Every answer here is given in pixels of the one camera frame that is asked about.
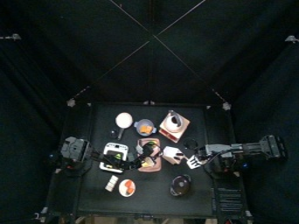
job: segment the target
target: black tablecloth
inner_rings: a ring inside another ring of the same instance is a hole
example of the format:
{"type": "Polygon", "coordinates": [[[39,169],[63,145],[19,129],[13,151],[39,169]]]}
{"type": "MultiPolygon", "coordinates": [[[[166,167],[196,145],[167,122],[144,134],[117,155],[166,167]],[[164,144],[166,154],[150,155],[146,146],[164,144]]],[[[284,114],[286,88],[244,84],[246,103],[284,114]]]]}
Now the black tablecloth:
{"type": "MultiPolygon", "coordinates": [[[[207,143],[227,144],[231,138],[230,118],[223,109],[183,108],[175,106],[127,106],[93,104],[89,119],[89,141],[92,146],[103,151],[107,143],[119,143],[128,146],[129,152],[135,151],[136,140],[143,138],[134,125],[125,129],[120,141],[109,137],[109,131],[116,127],[116,116],[127,112],[135,122],[150,119],[159,130],[168,110],[172,109],[184,116],[191,124],[182,136],[179,143],[174,143],[162,134],[151,135],[159,138],[162,148],[172,146],[179,148],[187,157],[191,150],[183,148],[183,139],[192,137],[199,145],[207,143]]],[[[186,164],[172,165],[163,159],[163,168],[156,172],[124,171],[116,174],[99,169],[99,162],[93,161],[89,171],[84,174],[79,191],[79,214],[135,215],[151,214],[168,217],[211,217],[211,178],[202,167],[191,170],[186,164]],[[191,190],[182,197],[174,197],[170,192],[172,179],[180,175],[191,176],[191,190]],[[105,190],[112,175],[119,177],[113,192],[105,190]],[[117,185],[123,179],[135,181],[135,194],[123,197],[117,191],[117,185]]]]}

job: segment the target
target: white plate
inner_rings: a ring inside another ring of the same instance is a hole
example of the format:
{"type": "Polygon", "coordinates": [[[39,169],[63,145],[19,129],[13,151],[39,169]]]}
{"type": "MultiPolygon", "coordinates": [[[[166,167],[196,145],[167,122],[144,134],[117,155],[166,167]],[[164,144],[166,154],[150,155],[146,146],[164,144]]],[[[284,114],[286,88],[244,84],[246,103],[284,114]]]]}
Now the white plate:
{"type": "Polygon", "coordinates": [[[135,190],[134,190],[134,192],[132,192],[131,194],[127,194],[127,186],[125,186],[125,183],[127,183],[128,180],[132,181],[132,179],[124,179],[124,180],[121,181],[121,183],[119,184],[119,192],[120,192],[120,194],[121,194],[124,197],[129,197],[129,196],[135,193],[135,191],[136,191],[136,184],[135,184],[135,182],[132,181],[131,188],[134,188],[135,190]]]}

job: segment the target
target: orange object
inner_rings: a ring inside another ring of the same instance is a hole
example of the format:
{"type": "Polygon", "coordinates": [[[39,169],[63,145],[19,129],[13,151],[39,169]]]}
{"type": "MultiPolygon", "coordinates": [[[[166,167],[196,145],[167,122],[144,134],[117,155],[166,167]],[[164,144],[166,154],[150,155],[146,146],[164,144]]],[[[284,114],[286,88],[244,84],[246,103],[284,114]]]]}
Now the orange object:
{"type": "Polygon", "coordinates": [[[128,187],[127,190],[125,190],[125,193],[127,193],[127,194],[131,194],[134,191],[135,191],[135,188],[129,188],[129,187],[128,187]]]}
{"type": "Polygon", "coordinates": [[[151,134],[154,127],[152,126],[147,126],[147,125],[142,125],[140,127],[140,132],[146,133],[146,134],[151,134]]]}
{"type": "Polygon", "coordinates": [[[125,182],[125,187],[129,188],[131,185],[132,185],[132,180],[129,179],[129,180],[125,182]]]}

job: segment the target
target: plate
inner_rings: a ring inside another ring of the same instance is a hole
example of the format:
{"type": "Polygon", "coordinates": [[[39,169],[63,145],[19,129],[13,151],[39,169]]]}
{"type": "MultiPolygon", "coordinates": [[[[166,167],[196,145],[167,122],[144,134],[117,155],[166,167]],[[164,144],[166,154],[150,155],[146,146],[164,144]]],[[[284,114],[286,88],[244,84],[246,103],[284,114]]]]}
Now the plate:
{"type": "Polygon", "coordinates": [[[136,191],[136,184],[135,182],[131,180],[131,179],[124,179],[121,181],[121,183],[119,184],[119,192],[120,194],[124,196],[124,197],[129,197],[136,191]],[[129,188],[132,189],[132,192],[131,193],[127,193],[127,182],[129,181],[131,185],[129,185],[129,188]]]}

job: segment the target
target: table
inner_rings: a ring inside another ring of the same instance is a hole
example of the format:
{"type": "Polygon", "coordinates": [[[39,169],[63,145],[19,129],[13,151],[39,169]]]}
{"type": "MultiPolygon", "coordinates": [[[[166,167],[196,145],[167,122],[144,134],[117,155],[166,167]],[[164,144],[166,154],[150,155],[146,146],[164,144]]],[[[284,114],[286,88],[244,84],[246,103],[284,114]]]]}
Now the table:
{"type": "MultiPolygon", "coordinates": [[[[107,143],[119,143],[128,146],[131,152],[136,147],[138,139],[143,138],[134,125],[125,129],[120,141],[109,137],[109,131],[116,128],[116,116],[127,112],[135,122],[150,119],[159,130],[168,110],[184,116],[191,124],[179,143],[174,143],[156,131],[150,137],[159,138],[162,148],[179,148],[187,157],[192,151],[184,149],[183,139],[192,137],[199,145],[234,143],[230,113],[222,107],[186,106],[186,105],[135,105],[92,103],[80,104],[69,109],[61,133],[61,142],[67,137],[88,139],[91,145],[103,151],[107,143]]],[[[49,215],[68,214],[69,216],[108,215],[134,217],[176,217],[210,218],[215,217],[215,203],[212,203],[212,180],[204,170],[190,169],[186,160],[172,165],[163,159],[163,168],[156,172],[124,171],[123,174],[101,171],[99,162],[89,162],[87,172],[77,177],[65,178],[65,174],[53,174],[48,196],[49,215]],[[182,197],[174,197],[170,192],[172,179],[180,175],[191,176],[191,190],[182,197]],[[105,190],[112,175],[135,181],[135,194],[123,197],[117,191],[105,190]]]]}

